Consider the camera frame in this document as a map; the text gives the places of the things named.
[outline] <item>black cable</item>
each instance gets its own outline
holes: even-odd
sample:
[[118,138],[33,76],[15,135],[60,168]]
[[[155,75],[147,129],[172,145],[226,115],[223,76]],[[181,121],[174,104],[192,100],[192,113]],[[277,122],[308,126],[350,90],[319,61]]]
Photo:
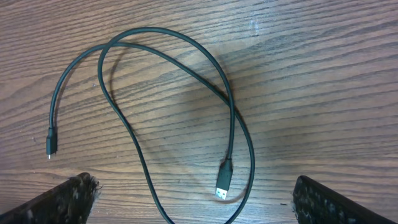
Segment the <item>black cable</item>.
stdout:
[[[159,52],[155,49],[152,49],[150,47],[146,47],[143,45],[139,45],[139,44],[129,44],[129,43],[124,43],[124,42],[118,42],[119,40],[121,40],[122,38],[128,36],[128,35],[133,35],[133,34],[138,34],[138,33],[143,33],[143,32],[159,32],[159,33],[163,33],[163,34],[168,34],[168,35],[172,35],[174,37],[178,37],[180,39],[183,39],[187,42],[189,42],[190,44],[194,45],[197,49],[199,49],[201,52],[203,52],[206,57],[212,62],[212,64],[216,67],[217,71],[220,73],[221,78],[224,81],[224,85],[226,87],[227,93],[228,93],[228,98],[224,96],[224,94],[222,94],[221,91],[217,90],[215,86],[213,86],[211,83],[209,83],[207,80],[205,80],[204,78],[200,77],[198,74],[196,74],[194,71],[190,70],[189,68],[187,68],[186,66],[182,65],[180,62],[176,61],[174,58],[171,58],[169,56],[167,56],[166,54],[163,54],[162,52]],[[57,99],[57,95],[60,91],[60,88],[62,86],[63,81],[65,80],[66,76],[68,75],[68,73],[70,72],[70,70],[83,58],[85,58],[87,55],[89,55],[90,53],[97,51],[97,50],[102,50],[101,55],[99,56],[99,61],[98,61],[98,80],[99,80],[99,84],[101,86],[101,89],[104,93],[105,98],[107,99],[107,101],[109,102],[109,104],[111,105],[111,107],[113,108],[113,110],[115,110],[115,112],[118,114],[118,116],[120,117],[121,121],[123,122],[124,126],[126,127],[126,129],[129,131],[129,134],[132,138],[132,140],[134,141],[134,144],[137,148],[137,152],[142,164],[142,168],[144,169],[144,174],[150,189],[150,192],[152,194],[152,197],[154,199],[154,202],[157,206],[157,208],[159,209],[159,212],[161,213],[161,215],[165,218],[165,220],[168,223],[174,223],[169,216],[167,216],[166,212],[164,211],[164,209],[162,208],[159,199],[157,197],[157,194],[155,192],[155,188],[152,184],[152,181],[150,179],[150,175],[149,175],[149,171],[148,168],[146,166],[145,160],[144,160],[144,156],[142,154],[141,151],[141,147],[133,133],[133,130],[131,128],[131,126],[129,125],[127,119],[124,117],[124,115],[122,114],[122,112],[120,111],[120,109],[116,106],[116,104],[114,103],[114,101],[111,99],[108,91],[106,90],[105,84],[104,84],[104,80],[103,80],[103,76],[102,76],[102,67],[103,67],[103,61],[104,58],[106,56],[106,53],[108,52],[108,50],[111,47],[131,47],[131,48],[137,48],[137,49],[142,49],[142,50],[146,50],[150,53],[156,54],[166,60],[168,60],[169,62],[173,63],[174,65],[178,66],[179,68],[181,68],[182,70],[186,71],[188,74],[190,74],[191,76],[193,76],[194,78],[196,78],[199,82],[203,83],[205,86],[207,86],[213,93],[215,93],[217,96],[219,96],[229,107],[230,107],[230,114],[231,114],[231,122],[230,122],[230,128],[231,131],[229,132],[230,136],[229,136],[229,145],[228,145],[228,155],[226,157],[226,161],[230,161],[231,160],[231,155],[232,155],[232,146],[233,146],[233,135],[234,135],[234,116],[238,119],[243,133],[247,139],[248,142],[248,147],[249,147],[249,154],[250,154],[250,161],[251,161],[251,168],[250,168],[250,175],[249,175],[249,180],[248,180],[248,186],[246,189],[246,192],[244,194],[244,197],[242,199],[242,202],[240,204],[240,206],[238,207],[238,209],[235,211],[235,213],[232,215],[232,217],[226,222],[226,223],[231,223],[233,222],[233,220],[239,215],[239,213],[241,212],[241,210],[243,209],[246,201],[249,198],[249,194],[251,191],[251,187],[253,185],[253,180],[254,180],[254,168],[255,168],[255,163],[254,163],[254,149],[253,149],[253,145],[252,145],[252,141],[250,138],[250,134],[249,131],[246,127],[246,125],[243,122],[243,119],[241,117],[241,115],[238,113],[237,108],[234,107],[234,101],[232,99],[232,91],[229,87],[229,83],[228,80],[226,78],[226,75],[224,74],[222,68],[220,67],[220,65],[218,64],[218,62],[215,60],[215,58],[204,48],[202,47],[199,43],[197,43],[196,41],[194,41],[193,39],[180,34],[178,32],[172,31],[172,30],[168,30],[168,29],[163,29],[163,28],[157,28],[157,27],[143,27],[143,28],[137,28],[137,29],[131,29],[131,30],[127,30],[119,35],[117,35],[116,37],[114,37],[113,39],[111,39],[107,44],[101,44],[101,45],[97,45],[95,47],[92,47],[88,50],[86,50],[85,52],[83,52],[79,57],[77,57],[76,59],[73,60],[73,62],[65,69],[65,71],[62,73],[57,86],[55,87],[54,93],[53,93],[53,97],[52,97],[52,101],[51,101],[51,106],[50,106],[50,128],[49,128],[49,136],[47,136],[47,154],[51,155],[52,153],[54,153],[56,151],[57,148],[57,135],[56,135],[56,131],[55,131],[55,126],[54,126],[54,111],[55,111],[55,103],[56,103],[56,99]]]

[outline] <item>black usb cable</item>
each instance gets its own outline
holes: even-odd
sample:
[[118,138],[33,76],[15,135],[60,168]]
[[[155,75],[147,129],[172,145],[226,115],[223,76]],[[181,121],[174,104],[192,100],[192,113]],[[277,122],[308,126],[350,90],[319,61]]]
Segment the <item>black usb cable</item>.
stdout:
[[[179,39],[182,39],[193,46],[195,46],[198,50],[200,50],[205,56],[210,60],[210,62],[215,66],[217,69],[218,73],[220,74],[221,78],[223,79],[228,97],[224,96],[224,94],[217,90],[215,86],[213,86],[211,83],[209,83],[207,80],[204,78],[200,77],[198,74],[196,74],[194,71],[190,70],[188,67],[182,65],[180,62],[176,61],[174,58],[171,58],[167,56],[166,54],[163,54],[162,52],[159,52],[155,49],[152,49],[150,47],[146,47],[143,45],[139,44],[129,44],[129,43],[124,43],[124,42],[118,42],[119,40],[129,36],[129,35],[134,35],[134,34],[140,34],[140,33],[145,33],[145,32],[157,32],[161,34],[168,34],[174,37],[178,37]],[[95,52],[97,50],[102,50],[101,55],[99,56],[98,60],[98,80],[99,80],[99,85],[101,86],[101,89],[104,93],[104,96],[108,103],[111,105],[113,110],[115,110],[116,114],[118,114],[120,120],[123,122],[124,126],[126,127],[127,131],[129,132],[138,152],[139,159],[142,164],[142,168],[144,169],[144,174],[149,186],[149,190],[152,194],[152,197],[154,199],[154,202],[159,209],[160,214],[164,217],[164,219],[167,221],[167,223],[174,223],[169,216],[166,214],[164,211],[163,207],[161,206],[159,199],[156,195],[156,191],[154,188],[154,185],[152,184],[152,181],[150,179],[149,171],[147,168],[147,165],[145,163],[144,155],[142,154],[141,147],[136,139],[136,136],[133,133],[133,130],[131,126],[129,125],[127,119],[124,117],[122,114],[121,110],[116,106],[112,98],[110,97],[105,84],[103,80],[103,62],[105,59],[106,54],[108,53],[109,49],[111,47],[131,47],[131,48],[137,48],[137,49],[142,49],[146,50],[150,53],[156,54],[169,62],[173,63],[174,65],[178,66],[182,70],[186,71],[188,74],[190,74],[193,78],[196,78],[199,82],[207,86],[214,94],[219,96],[227,106],[230,108],[230,129],[229,129],[229,144],[228,144],[228,153],[225,158],[225,161],[220,165],[220,171],[218,172],[218,178],[217,178],[217,183],[216,183],[216,196],[222,199],[226,198],[226,194],[228,193],[229,190],[229,185],[231,183],[231,178],[232,178],[232,149],[233,149],[233,141],[234,141],[234,117],[239,121],[243,133],[247,139],[248,142],[248,147],[249,147],[249,154],[250,154],[250,175],[249,175],[249,181],[248,181],[248,187],[246,189],[246,193],[244,194],[244,197],[242,199],[242,202],[238,209],[235,211],[235,213],[232,215],[231,218],[226,223],[232,223],[235,218],[239,215],[241,210],[243,209],[244,205],[246,204],[246,201],[249,198],[249,194],[251,191],[251,187],[253,185],[253,180],[254,180],[254,149],[253,149],[253,144],[250,138],[249,131],[243,122],[243,119],[241,115],[238,112],[238,109],[235,108],[234,106],[234,100],[232,96],[232,91],[231,88],[229,87],[228,79],[223,71],[223,69],[220,67],[216,59],[203,47],[201,46],[198,42],[194,41],[193,39],[187,37],[186,35],[183,35],[179,32],[175,32],[172,30],[164,29],[164,28],[158,28],[158,27],[141,27],[141,28],[136,28],[136,29],[130,29],[125,32],[120,33],[116,37],[113,37],[107,44],[101,44],[97,45],[95,47],[92,47],[85,52],[83,52],[79,57],[73,60],[73,62],[65,69],[65,71],[62,73],[57,86],[55,87],[52,100],[51,100],[51,106],[50,106],[50,127],[49,127],[49,135],[47,136],[47,155],[50,156],[53,153],[56,153],[57,151],[57,130],[56,127],[54,126],[54,111],[55,111],[55,103],[57,100],[58,93],[61,89],[62,83],[69,74],[70,70],[83,58],[85,58],[87,55],[89,55],[92,52]]]

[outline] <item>wood grain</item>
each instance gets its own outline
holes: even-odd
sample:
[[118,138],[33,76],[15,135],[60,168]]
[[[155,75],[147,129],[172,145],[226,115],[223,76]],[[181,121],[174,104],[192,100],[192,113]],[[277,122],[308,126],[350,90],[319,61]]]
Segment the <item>wood grain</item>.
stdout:
[[[398,1],[61,1],[0,3],[0,213],[71,175],[103,184],[90,223],[162,223],[135,147],[98,86],[98,53],[73,71],[58,111],[59,148],[45,156],[53,89],[85,49],[159,26],[189,35],[223,66],[256,150],[256,179],[236,223],[296,223],[299,175],[398,222]],[[187,43],[126,41],[221,78]],[[112,49],[105,77],[134,128],[167,213],[224,223],[238,207],[249,154],[236,128],[228,197],[214,196],[228,143],[228,107],[174,65]]]

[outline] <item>usb cable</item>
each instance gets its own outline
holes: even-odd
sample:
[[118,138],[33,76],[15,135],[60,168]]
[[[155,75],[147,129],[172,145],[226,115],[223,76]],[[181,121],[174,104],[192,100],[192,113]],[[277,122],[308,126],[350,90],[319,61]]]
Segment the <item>usb cable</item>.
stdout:
[[[150,47],[146,47],[144,45],[139,45],[139,44],[130,44],[130,43],[125,43],[125,42],[119,42],[121,39],[129,36],[129,35],[134,35],[134,34],[140,34],[140,33],[146,33],[146,32],[156,32],[156,33],[161,33],[161,34],[168,34],[174,37],[178,37],[179,39],[182,39],[190,44],[192,44],[194,47],[196,47],[198,50],[200,50],[208,59],[209,61],[215,66],[217,69],[218,73],[221,76],[221,79],[224,82],[226,92],[228,96],[224,96],[224,94],[217,90],[215,86],[213,86],[211,83],[209,83],[207,80],[196,74],[194,71],[190,70],[188,67],[182,65],[180,62],[176,61],[174,58],[171,58],[167,56],[166,54],[163,54],[162,52],[159,52],[155,49],[152,49]],[[246,188],[246,192],[244,194],[244,197],[242,199],[242,202],[238,209],[235,211],[235,213],[229,218],[229,220],[226,223],[232,223],[235,218],[239,215],[241,210],[243,209],[244,205],[246,204],[249,194],[251,191],[251,187],[253,185],[254,181],[254,149],[253,149],[253,144],[250,138],[249,131],[243,122],[243,119],[241,115],[239,114],[237,108],[234,105],[234,100],[233,100],[233,95],[231,88],[229,87],[229,82],[228,79],[223,71],[223,69],[220,67],[216,59],[207,51],[202,45],[200,45],[198,42],[195,40],[191,39],[190,37],[183,35],[179,32],[175,32],[172,30],[164,29],[164,28],[159,28],[159,27],[141,27],[141,28],[135,28],[135,29],[130,29],[125,32],[120,33],[116,37],[113,37],[107,44],[101,44],[97,45],[95,47],[92,47],[85,52],[83,52],[81,55],[79,55],[76,59],[72,61],[72,63],[65,69],[65,71],[62,73],[57,86],[55,87],[52,100],[51,100],[51,105],[50,105],[50,127],[49,127],[49,135],[47,136],[47,145],[46,145],[46,151],[47,155],[50,159],[51,155],[56,153],[57,151],[57,141],[58,141],[58,136],[57,136],[57,129],[54,126],[54,111],[55,111],[55,103],[57,100],[58,93],[61,89],[62,83],[69,74],[70,70],[83,58],[88,56],[90,53],[95,52],[97,50],[101,50],[101,55],[99,56],[98,60],[98,80],[99,80],[99,85],[101,86],[101,89],[103,91],[103,94],[105,98],[107,99],[108,103],[111,105],[113,110],[118,114],[120,120],[123,122],[124,126],[126,127],[127,131],[129,132],[135,146],[138,152],[138,156],[142,165],[142,168],[144,169],[144,174],[149,186],[149,190],[152,194],[152,197],[154,199],[154,202],[156,204],[156,207],[159,209],[160,214],[163,216],[163,218],[167,221],[167,223],[174,223],[169,216],[166,214],[164,211],[162,205],[160,204],[160,201],[157,197],[154,185],[152,183],[152,180],[150,179],[149,171],[147,168],[147,165],[145,163],[144,155],[141,151],[141,147],[138,143],[138,140],[136,136],[134,135],[134,132],[129,125],[127,119],[124,117],[122,114],[121,110],[118,108],[118,106],[115,104],[115,102],[112,100],[110,97],[105,84],[103,80],[103,62],[105,59],[106,54],[108,53],[109,49],[111,47],[130,47],[130,48],[136,48],[136,49],[141,49],[148,51],[150,53],[156,54],[169,62],[173,63],[177,67],[181,68],[188,74],[190,74],[193,78],[196,78],[199,82],[204,84],[206,87],[208,87],[214,94],[219,96],[220,99],[224,101],[224,103],[229,106],[230,108],[230,129],[229,129],[229,144],[228,144],[228,153],[225,157],[224,162],[221,163],[220,165],[220,170],[218,172],[218,178],[217,178],[217,183],[216,183],[216,196],[219,198],[222,198],[225,200],[226,195],[229,190],[229,185],[231,183],[231,178],[232,178],[232,173],[233,173],[233,166],[232,166],[232,150],[233,150],[233,142],[234,142],[234,117],[238,120],[239,124],[242,127],[243,133],[246,137],[246,140],[248,142],[248,148],[249,148],[249,154],[250,154],[250,175],[249,175],[249,180],[248,180],[248,186]]]

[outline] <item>cable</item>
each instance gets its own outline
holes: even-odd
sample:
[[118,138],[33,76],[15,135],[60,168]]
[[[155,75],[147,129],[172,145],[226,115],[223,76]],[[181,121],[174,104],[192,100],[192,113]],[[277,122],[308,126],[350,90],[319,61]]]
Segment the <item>cable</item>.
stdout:
[[[163,54],[162,52],[159,52],[155,49],[152,49],[150,47],[146,47],[143,45],[139,45],[139,44],[129,44],[129,43],[124,43],[124,42],[118,42],[119,40],[121,40],[122,38],[129,36],[129,35],[133,35],[133,34],[139,34],[139,33],[143,33],[143,32],[159,32],[162,34],[168,34],[168,35],[172,35],[174,37],[178,37],[180,39],[183,39],[187,42],[189,42],[190,44],[192,44],[193,46],[195,46],[198,50],[200,50],[202,53],[205,54],[205,56],[210,60],[210,62],[216,67],[217,71],[219,72],[221,78],[223,79],[224,85],[226,87],[226,91],[228,94],[228,97],[225,97],[224,94],[217,90],[217,88],[215,86],[213,86],[211,83],[209,83],[207,80],[205,80],[204,78],[202,78],[201,76],[199,76],[198,74],[196,74],[194,71],[190,70],[188,67],[182,65],[180,62],[176,61],[174,58],[169,57],[166,54]],[[111,99],[105,84],[104,84],[104,80],[103,80],[103,76],[102,76],[102,68],[103,68],[103,62],[104,62],[104,58],[107,54],[107,52],[109,51],[109,49],[111,47],[130,47],[130,48],[136,48],[136,49],[141,49],[141,50],[146,50],[150,53],[156,54],[164,59],[166,59],[167,61],[173,63],[174,65],[178,66],[179,68],[181,68],[182,70],[184,70],[185,72],[187,72],[188,74],[190,74],[191,76],[193,76],[194,78],[196,78],[199,82],[201,82],[202,84],[204,84],[206,87],[208,87],[214,94],[216,94],[217,96],[219,96],[224,102],[225,104],[227,104],[227,106],[230,107],[230,114],[231,114],[231,119],[230,119],[230,132],[229,132],[229,144],[228,144],[228,153],[226,156],[226,159],[224,161],[224,163],[222,163],[222,165],[220,166],[220,171],[218,174],[218,180],[217,180],[217,191],[216,191],[216,195],[225,199],[226,196],[226,192],[229,189],[229,183],[231,181],[231,176],[232,176],[232,163],[231,163],[231,155],[232,155],[232,147],[233,147],[233,137],[234,137],[234,117],[237,118],[238,122],[240,123],[243,133],[246,137],[246,140],[248,142],[248,148],[249,148],[249,154],[250,154],[250,161],[251,161],[251,166],[250,166],[250,175],[249,175],[249,180],[248,180],[248,186],[246,189],[246,192],[244,194],[244,197],[242,199],[242,202],[240,204],[240,206],[238,207],[238,209],[235,211],[235,213],[231,216],[231,218],[226,222],[226,223],[232,223],[234,221],[234,219],[239,215],[239,213],[241,212],[241,210],[243,209],[244,205],[246,204],[248,198],[249,198],[249,194],[253,185],[253,181],[254,181],[254,169],[255,169],[255,162],[254,162],[254,148],[252,145],[252,141],[250,138],[250,134],[249,131],[241,117],[241,115],[239,114],[237,108],[235,108],[234,106],[234,101],[233,101],[233,97],[232,97],[232,91],[229,87],[229,83],[228,83],[228,79],[226,78],[226,75],[224,74],[222,68],[220,67],[220,65],[218,64],[218,62],[215,60],[215,58],[204,48],[202,47],[198,42],[194,41],[193,39],[187,37],[186,35],[180,34],[178,32],[172,31],[172,30],[168,30],[168,29],[164,29],[164,28],[158,28],[158,27],[143,27],[143,28],[137,28],[137,29],[131,29],[131,30],[127,30],[125,32],[120,33],[119,35],[117,35],[116,37],[112,38],[107,44],[101,44],[101,45],[97,45],[95,47],[92,47],[88,50],[86,50],[85,52],[83,52],[80,56],[78,56],[76,59],[74,59],[72,61],[72,63],[65,69],[65,71],[62,73],[57,86],[55,87],[54,93],[53,93],[53,97],[51,100],[51,105],[50,105],[50,116],[49,116],[49,120],[50,120],[50,127],[49,127],[49,135],[47,136],[47,154],[50,155],[55,153],[57,151],[57,132],[56,132],[56,127],[54,126],[54,111],[55,111],[55,103],[57,100],[57,96],[58,93],[61,89],[62,83],[64,82],[65,78],[67,77],[67,75],[69,74],[70,70],[83,58],[85,58],[86,56],[88,56],[90,53],[95,52],[97,50],[101,50],[101,55],[99,56],[99,60],[98,60],[98,80],[99,80],[99,84],[101,86],[101,89],[104,93],[105,98],[107,99],[108,103],[111,105],[111,107],[113,108],[113,110],[115,110],[115,112],[118,114],[119,118],[121,119],[121,121],[123,122],[124,126],[126,127],[126,129],[128,130],[139,155],[141,164],[142,164],[142,168],[144,169],[144,174],[150,189],[150,192],[152,194],[152,197],[154,199],[154,202],[157,206],[157,208],[159,209],[160,214],[164,217],[164,219],[167,221],[167,223],[174,223],[169,216],[166,214],[166,212],[164,211],[163,207],[160,204],[160,201],[157,197],[155,188],[153,186],[153,183],[150,179],[150,175],[149,175],[149,171],[147,168],[147,165],[145,163],[145,159],[144,156],[142,154],[141,151],[141,147],[133,133],[133,130],[131,128],[131,126],[129,125],[127,119],[124,117],[124,115],[122,114],[121,110],[116,106],[115,102]]]

